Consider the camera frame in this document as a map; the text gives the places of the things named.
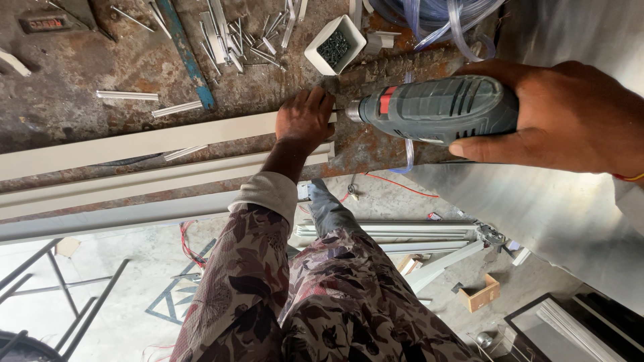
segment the clear plastic tubing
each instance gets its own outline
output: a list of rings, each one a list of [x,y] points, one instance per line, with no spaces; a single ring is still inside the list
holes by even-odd
[[[419,44],[416,51],[425,48],[431,43],[455,39],[461,52],[471,61],[481,61],[472,53],[463,48],[465,40],[463,33],[492,14],[505,0],[370,0],[371,5],[387,21],[411,28]],[[448,33],[454,25],[458,24],[455,31]],[[495,49],[492,40],[480,35],[479,40],[488,49],[487,59],[494,56]]]
[[[404,75],[404,83],[411,83],[412,82],[412,77],[413,74],[408,71]],[[394,173],[407,173],[412,170],[413,168],[413,141],[406,138],[404,140],[404,147],[405,150],[407,151],[407,167],[399,167],[399,168],[390,168],[389,171],[394,172]]]

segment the white sleeve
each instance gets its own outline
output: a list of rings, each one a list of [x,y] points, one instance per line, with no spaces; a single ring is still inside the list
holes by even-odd
[[[635,230],[644,235],[644,190],[633,182],[614,180],[615,205],[629,219]]]
[[[277,172],[256,173],[241,185],[240,193],[232,201],[235,204],[256,204],[275,211],[289,222],[289,235],[293,231],[295,207],[298,204],[298,188],[293,181]]]

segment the concrete floor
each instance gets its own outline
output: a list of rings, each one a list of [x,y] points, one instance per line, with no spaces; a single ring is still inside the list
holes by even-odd
[[[421,192],[427,192],[408,179],[379,171],[373,173]],[[346,193],[351,176],[325,181],[336,196]],[[345,205],[359,220],[425,220],[434,212],[445,220],[473,220],[459,216],[457,209],[440,198],[416,195],[395,185],[363,175],[355,177],[360,194],[358,201],[349,197]],[[296,211],[296,223],[308,218]],[[187,232],[190,247],[199,252],[219,235],[226,218],[202,220]],[[124,258],[131,259],[99,315],[70,361],[156,361],[169,355],[180,330],[169,319],[182,320],[191,289],[197,284],[182,280],[171,285],[171,276],[181,274],[189,260],[181,252],[177,225],[158,225],[138,229],[77,236],[82,243],[71,258],[56,256],[67,282],[111,275]],[[306,245],[310,238],[292,237],[292,245]],[[31,242],[0,247],[0,276],[6,275],[46,242]],[[436,260],[434,254],[430,260]],[[515,267],[506,253],[484,249],[446,269],[419,293],[430,299],[430,309],[438,314],[466,343],[466,333],[496,331],[502,318],[546,292],[556,296],[572,294],[582,283],[565,271],[550,266],[534,256]],[[197,271],[193,267],[189,272]],[[57,282],[46,258],[30,270],[34,277],[21,289],[49,287]],[[501,297],[470,314],[450,289],[458,282],[466,287],[481,287],[485,273],[501,284]],[[107,283],[97,283],[71,290],[81,308],[90,296],[98,296]],[[61,292],[45,292],[9,298],[0,305],[0,328],[12,332],[27,329],[30,336],[55,345],[72,322],[73,315]]]

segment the red drill switch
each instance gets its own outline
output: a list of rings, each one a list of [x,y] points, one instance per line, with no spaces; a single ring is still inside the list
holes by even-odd
[[[395,91],[396,88],[398,88],[398,86],[389,87],[384,91],[384,94],[380,96],[380,114],[389,113],[389,100],[392,98],[393,91]]]

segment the person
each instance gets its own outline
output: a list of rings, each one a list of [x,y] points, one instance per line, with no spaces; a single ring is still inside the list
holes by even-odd
[[[644,99],[608,75],[577,62],[496,60],[465,73],[513,88],[520,113],[516,133],[460,139],[454,155],[644,182]],[[279,109],[275,146],[229,207],[171,361],[480,361],[321,180],[309,186],[319,238],[287,261],[295,185],[334,132],[334,101],[315,87]]]

